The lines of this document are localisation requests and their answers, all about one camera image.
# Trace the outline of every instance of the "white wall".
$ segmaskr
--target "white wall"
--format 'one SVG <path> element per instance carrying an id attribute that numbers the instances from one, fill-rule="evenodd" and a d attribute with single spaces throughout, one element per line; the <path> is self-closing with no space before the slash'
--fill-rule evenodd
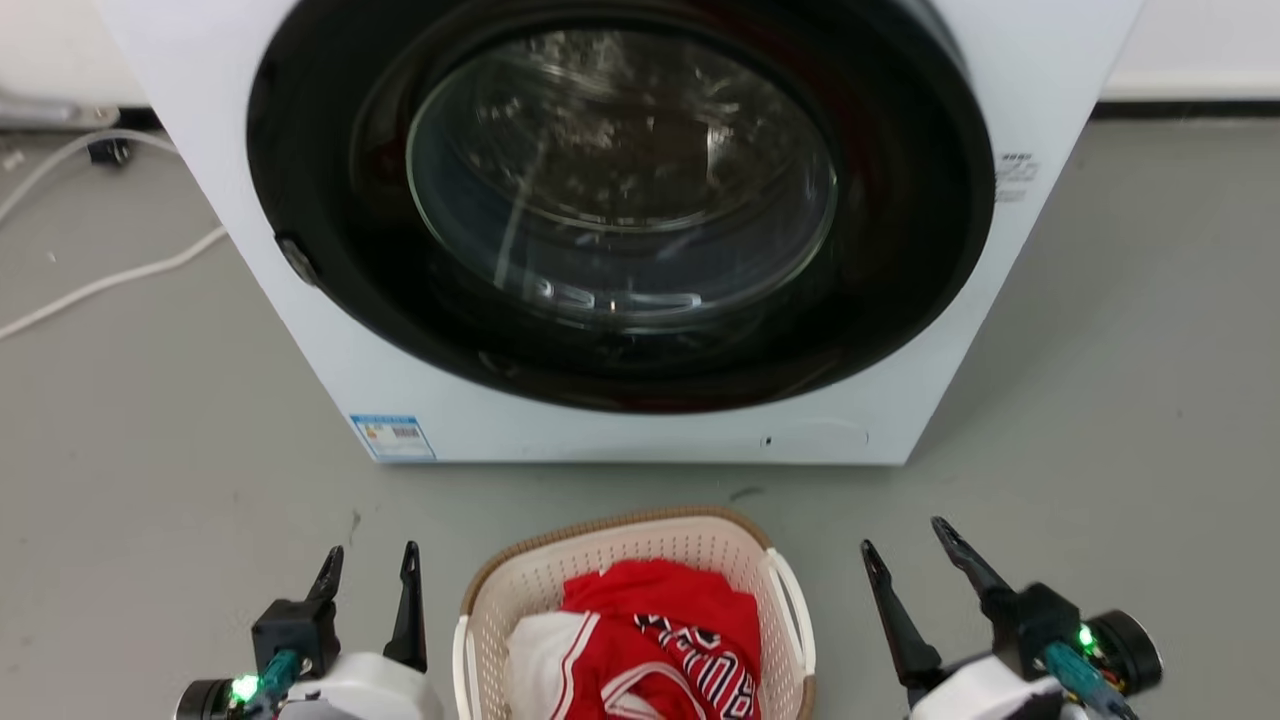
<path id="1" fill-rule="evenodd" d="M 146 104 L 93 0 L 0 0 L 0 90 Z M 1148 0 L 1106 97 L 1280 99 L 1280 0 Z"/>
<path id="2" fill-rule="evenodd" d="M 93 0 L 0 0 L 0 91 L 147 104 Z"/>
<path id="3" fill-rule="evenodd" d="M 1106 97 L 1280 100 L 1280 0 L 1147 0 Z"/>

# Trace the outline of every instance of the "white cable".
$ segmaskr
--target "white cable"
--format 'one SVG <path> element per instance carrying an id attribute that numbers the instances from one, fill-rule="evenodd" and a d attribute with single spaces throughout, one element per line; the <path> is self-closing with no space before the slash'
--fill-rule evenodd
<path id="1" fill-rule="evenodd" d="M 9 199 L 4 201 L 4 204 L 0 204 L 0 225 L 3 225 L 5 218 L 8 218 L 10 213 L 13 213 L 13 209 L 18 206 L 18 202 L 22 201 L 22 199 L 28 192 L 31 192 L 33 187 L 36 187 L 36 183 L 38 183 L 55 167 L 58 167 L 59 163 L 67 160 L 72 155 L 83 150 L 84 147 L 88 147 L 90 143 L 97 142 L 100 140 L 115 140 L 115 138 L 136 140 L 138 142 L 154 145 L 156 147 L 160 147 L 161 150 L 168 150 L 169 152 L 174 154 L 178 152 L 178 149 L 174 147 L 172 142 L 129 129 L 108 129 L 108 131 L 90 133 L 77 140 L 73 140 L 72 142 L 68 142 L 63 147 L 58 149 L 52 155 L 46 158 L 44 163 L 41 163 L 35 170 L 31 172 L 29 176 L 27 176 L 27 179 L 24 179 L 22 184 L 18 186 L 18 190 L 15 190 L 13 195 L 10 195 Z M 104 290 L 109 290 L 119 284 L 124 284 L 128 282 L 133 282 L 150 275 L 156 275 L 160 273 L 166 273 L 169 270 L 180 268 L 187 263 L 195 260 L 197 256 L 200 256 L 201 252 L 209 250 L 210 247 L 212 247 L 215 242 L 218 242 L 224 237 L 227 237 L 227 228 L 218 228 L 206 234 L 205 237 L 200 238 L 200 241 L 196 242 L 196 245 L 192 245 L 187 250 L 179 252 L 178 255 L 174 255 L 173 258 L 169 258 L 168 260 L 160 260 L 159 263 L 151 263 L 150 265 L 142 265 L 141 268 L 124 270 L 123 273 L 116 273 L 114 275 L 92 282 L 77 290 L 76 292 L 72 292 L 59 300 L 55 300 L 54 302 L 50 302 L 49 305 L 41 307 L 40 310 L 36 310 L 35 313 L 24 318 L 19 318 L 18 320 L 0 328 L 0 341 L 17 334 L 29 328 L 31 325 L 35 325 L 36 323 L 51 315 L 55 315 L 65 310 L 67 307 L 70 307 L 72 305 L 76 305 L 77 302 L 84 300 L 86 297 L 97 295 Z"/>
<path id="2" fill-rule="evenodd" d="M 9 214 L 13 213 L 13 209 L 18 206 L 18 202 L 22 202 L 22 199 L 26 197 L 27 193 L 31 192 L 33 187 L 36 187 L 36 183 L 45 179 L 45 176 L 47 176 L 50 172 L 52 172 L 54 168 L 60 165 L 63 160 L 67 160 L 72 155 L 76 155 L 81 150 L 88 147 L 90 145 L 100 140 L 136 140 L 146 145 L 154 145 L 161 150 L 166 150 L 175 155 L 178 154 L 178 149 L 174 147 L 174 145 L 168 140 L 163 140 L 159 137 L 150 136 L 145 132 L 137 132 L 132 129 L 104 129 L 100 132 L 91 132 L 88 135 L 77 137 L 76 140 L 55 150 L 54 154 L 50 155 L 49 158 L 45 158 L 45 161 L 37 165 L 36 169 L 32 170 L 29 176 L 27 176 L 27 179 L 22 181 L 22 184 L 18 186 L 18 190 L 13 191 L 13 195 L 10 195 L 9 199 L 5 200 L 3 205 L 0 205 L 0 225 L 3 225 L 4 222 L 9 218 Z"/>
<path id="3" fill-rule="evenodd" d="M 174 255 L 173 258 L 169 258 L 168 260 L 160 260 L 159 263 L 151 263 L 150 265 L 142 265 L 141 268 L 133 268 L 132 270 L 124 270 L 123 273 L 116 273 L 114 275 L 102 278 L 100 281 L 91 282 L 87 286 L 77 290 L 76 292 L 72 292 L 70 295 L 67 295 L 60 300 L 55 300 L 49 305 L 45 305 L 44 307 L 36 310 L 31 315 L 20 318 L 17 322 L 9 323 L 8 325 L 0 328 L 0 341 L 5 340 L 9 336 L 19 333 L 29 328 L 31 325 L 35 325 L 36 323 L 44 320 L 45 318 L 49 318 L 50 315 L 58 314 L 70 307 L 72 305 L 76 305 L 77 302 L 84 300 L 86 297 L 97 295 L 104 290 L 109 290 L 118 284 L 124 284 L 150 275 L 168 273 L 169 270 L 180 268 L 187 263 L 195 260 L 196 256 L 209 250 L 215 242 L 218 242 L 225 236 L 227 236 L 227 228 L 218 228 L 214 232 L 200 238 L 200 242 L 197 242 L 196 245 L 192 245 L 187 250 L 183 250 L 182 252 Z"/>

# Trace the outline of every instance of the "basket handle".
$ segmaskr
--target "basket handle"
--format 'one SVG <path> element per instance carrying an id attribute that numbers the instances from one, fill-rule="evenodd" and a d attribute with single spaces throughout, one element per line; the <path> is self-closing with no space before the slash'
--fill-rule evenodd
<path id="1" fill-rule="evenodd" d="M 787 559 L 777 550 L 771 547 L 767 551 L 765 562 L 777 580 L 773 583 L 773 592 L 777 593 L 780 603 L 791 610 L 787 629 L 791 630 L 792 644 L 796 646 L 794 648 L 796 660 L 804 667 L 805 676 L 810 676 L 818 666 L 818 659 L 813 647 L 813 619 L 809 618 L 809 605 L 804 600 L 804 591 L 800 589 L 800 580 L 796 579 Z"/>
<path id="2" fill-rule="evenodd" d="M 467 621 L 471 619 L 470 615 L 463 615 L 458 618 L 458 626 L 453 630 L 453 702 L 458 706 L 458 720 L 471 720 L 471 701 L 470 693 L 467 692 L 467 680 L 471 675 L 467 674 L 467 666 L 475 666 L 475 662 L 468 662 L 468 655 L 474 652 L 471 643 L 467 642 Z"/>

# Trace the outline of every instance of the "black door rim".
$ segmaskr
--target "black door rim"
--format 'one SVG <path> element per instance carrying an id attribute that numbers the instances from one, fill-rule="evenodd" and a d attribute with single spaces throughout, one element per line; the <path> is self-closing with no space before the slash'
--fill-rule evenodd
<path id="1" fill-rule="evenodd" d="M 278 240 L 310 264 L 307 279 L 449 373 L 602 411 L 785 400 L 902 347 L 950 305 L 982 254 L 993 211 L 991 145 L 959 51 L 936 20 L 893 0 L 303 0 L 255 78 L 251 174 Z M 599 333 L 508 320 L 508 301 L 419 247 L 435 238 L 399 215 L 394 192 L 361 188 L 371 174 L 358 145 L 380 99 L 398 97 L 412 111 L 449 72 L 498 44 L 584 27 L 675 33 L 746 64 L 810 115 L 837 158 L 841 195 L 823 261 L 777 300 L 786 310 L 762 320 L 748 309 L 691 336 L 709 348 L 703 356 L 667 361 L 667 347 L 645 355 Z"/>

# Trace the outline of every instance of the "energy label sticker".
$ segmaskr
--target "energy label sticker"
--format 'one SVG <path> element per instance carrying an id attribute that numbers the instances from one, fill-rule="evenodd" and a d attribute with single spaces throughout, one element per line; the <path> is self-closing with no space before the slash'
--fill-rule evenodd
<path id="1" fill-rule="evenodd" d="M 378 460 L 421 462 L 435 460 L 431 443 L 412 415 L 352 415 L 351 421 Z"/>

